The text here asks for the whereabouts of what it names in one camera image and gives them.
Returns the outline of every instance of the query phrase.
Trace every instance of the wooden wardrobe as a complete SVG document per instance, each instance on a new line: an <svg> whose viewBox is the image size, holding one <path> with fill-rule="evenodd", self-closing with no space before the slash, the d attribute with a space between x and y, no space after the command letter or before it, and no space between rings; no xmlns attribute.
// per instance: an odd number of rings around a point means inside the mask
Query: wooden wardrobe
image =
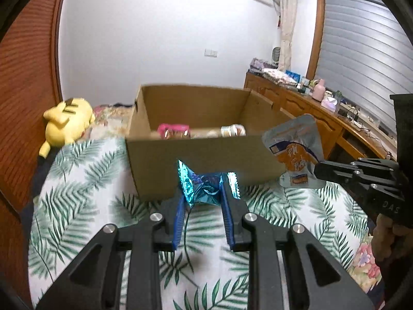
<svg viewBox="0 0 413 310"><path fill-rule="evenodd" d="M43 112L61 101L62 1L21 0L25 6L0 36L0 272L28 305L27 248L18 213L31 199L30 182L45 139Z"/></svg>

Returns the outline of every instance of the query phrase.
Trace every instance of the yellow plush toy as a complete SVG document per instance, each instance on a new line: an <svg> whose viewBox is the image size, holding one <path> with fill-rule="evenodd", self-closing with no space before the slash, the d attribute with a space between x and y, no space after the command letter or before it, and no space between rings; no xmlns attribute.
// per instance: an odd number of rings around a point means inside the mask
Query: yellow plush toy
<svg viewBox="0 0 413 310"><path fill-rule="evenodd" d="M39 151L39 155L44 158L49 154L50 146L63 147L80 138L95 119L92 107L82 98L63 101L44 112L43 117L49 121L46 141Z"/></svg>

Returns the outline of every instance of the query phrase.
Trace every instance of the desk drawer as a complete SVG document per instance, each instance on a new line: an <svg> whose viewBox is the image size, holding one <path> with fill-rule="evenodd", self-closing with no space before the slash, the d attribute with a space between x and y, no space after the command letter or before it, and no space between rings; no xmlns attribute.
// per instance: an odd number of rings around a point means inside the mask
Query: desk drawer
<svg viewBox="0 0 413 310"><path fill-rule="evenodd" d="M292 93L286 91L285 103L282 106L287 112L291 113L295 117L299 117L305 113L309 113L310 105L307 104L303 99L300 99L299 95L293 95Z"/></svg>
<svg viewBox="0 0 413 310"><path fill-rule="evenodd" d="M276 108L284 108L285 96L284 92L280 88L273 88L272 90L266 89L264 96L270 99L274 103Z"/></svg>
<svg viewBox="0 0 413 310"><path fill-rule="evenodd" d="M321 137L321 145L323 146L324 158L327 159L330 155L338 137L343 129L341 125L328 117L328 114L312 107L310 114L314 117L317 123Z"/></svg>

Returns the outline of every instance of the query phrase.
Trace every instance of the cardboard box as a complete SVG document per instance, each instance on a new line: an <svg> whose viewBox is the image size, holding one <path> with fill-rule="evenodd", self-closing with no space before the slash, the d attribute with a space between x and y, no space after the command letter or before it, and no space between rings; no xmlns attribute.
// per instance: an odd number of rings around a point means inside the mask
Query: cardboard box
<svg viewBox="0 0 413 310"><path fill-rule="evenodd" d="M132 175L142 200L167 199L178 185L177 161L196 174L235 172L241 185L278 178L285 166L265 148L261 133L290 118L251 91L190 85L141 86L126 138ZM156 138L162 123L192 129L238 123L246 136L200 139Z"/></svg>

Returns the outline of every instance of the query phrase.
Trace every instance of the window blind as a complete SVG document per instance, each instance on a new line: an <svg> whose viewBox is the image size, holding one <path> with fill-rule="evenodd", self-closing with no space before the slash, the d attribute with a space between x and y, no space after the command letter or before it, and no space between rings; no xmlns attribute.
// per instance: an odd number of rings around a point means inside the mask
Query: window blind
<svg viewBox="0 0 413 310"><path fill-rule="evenodd" d="M315 77L396 131L390 95L413 93L413 46L381 0L325 0Z"/></svg>

